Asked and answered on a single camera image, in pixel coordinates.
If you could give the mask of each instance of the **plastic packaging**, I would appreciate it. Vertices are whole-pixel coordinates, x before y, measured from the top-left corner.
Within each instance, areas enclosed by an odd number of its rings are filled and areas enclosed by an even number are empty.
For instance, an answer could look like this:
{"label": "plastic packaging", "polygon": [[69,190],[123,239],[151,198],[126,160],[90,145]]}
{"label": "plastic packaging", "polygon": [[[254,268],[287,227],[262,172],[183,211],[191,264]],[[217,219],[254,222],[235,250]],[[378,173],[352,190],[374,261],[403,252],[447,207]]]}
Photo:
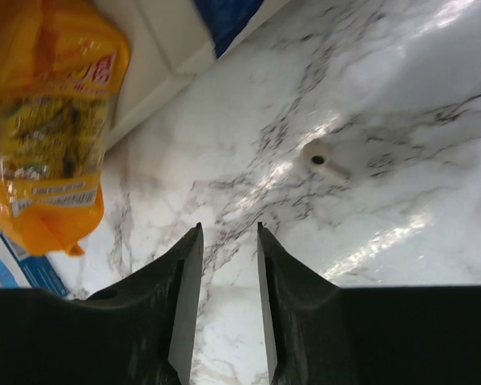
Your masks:
{"label": "plastic packaging", "polygon": [[0,0],[0,229],[33,255],[81,255],[101,221],[123,34],[86,0]]}

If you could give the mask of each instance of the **white cabinet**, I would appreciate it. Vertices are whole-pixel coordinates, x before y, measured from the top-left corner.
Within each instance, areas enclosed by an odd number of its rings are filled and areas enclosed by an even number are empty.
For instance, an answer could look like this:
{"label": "white cabinet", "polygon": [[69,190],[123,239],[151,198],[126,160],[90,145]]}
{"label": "white cabinet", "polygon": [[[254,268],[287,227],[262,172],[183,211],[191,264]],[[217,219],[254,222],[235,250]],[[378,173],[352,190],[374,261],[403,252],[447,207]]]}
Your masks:
{"label": "white cabinet", "polygon": [[[265,0],[237,45],[289,0]],[[119,94],[110,148],[216,61],[192,0],[95,0],[127,36],[131,62]]]}

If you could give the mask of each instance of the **small white cylinder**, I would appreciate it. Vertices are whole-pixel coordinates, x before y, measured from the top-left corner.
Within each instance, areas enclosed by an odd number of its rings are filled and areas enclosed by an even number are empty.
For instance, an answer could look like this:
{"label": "small white cylinder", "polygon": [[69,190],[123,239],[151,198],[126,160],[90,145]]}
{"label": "small white cylinder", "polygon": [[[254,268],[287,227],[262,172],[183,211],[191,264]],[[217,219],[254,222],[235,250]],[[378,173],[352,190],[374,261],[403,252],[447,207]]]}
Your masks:
{"label": "small white cylinder", "polygon": [[350,172],[333,162],[331,155],[328,144],[319,139],[312,140],[301,150],[301,158],[312,172],[344,184],[350,179]]}

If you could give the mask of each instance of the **marble countertop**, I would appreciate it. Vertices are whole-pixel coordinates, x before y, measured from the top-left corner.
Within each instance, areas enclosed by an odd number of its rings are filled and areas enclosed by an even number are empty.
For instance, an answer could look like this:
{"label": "marble countertop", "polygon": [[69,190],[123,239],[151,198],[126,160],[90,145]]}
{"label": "marble countertop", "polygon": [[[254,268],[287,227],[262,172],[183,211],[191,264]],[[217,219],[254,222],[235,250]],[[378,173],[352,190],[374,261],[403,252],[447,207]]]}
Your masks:
{"label": "marble countertop", "polygon": [[[352,172],[309,172],[323,137]],[[198,221],[195,384],[268,384],[256,223],[341,286],[481,284],[481,0],[295,1],[114,147],[85,298]]]}

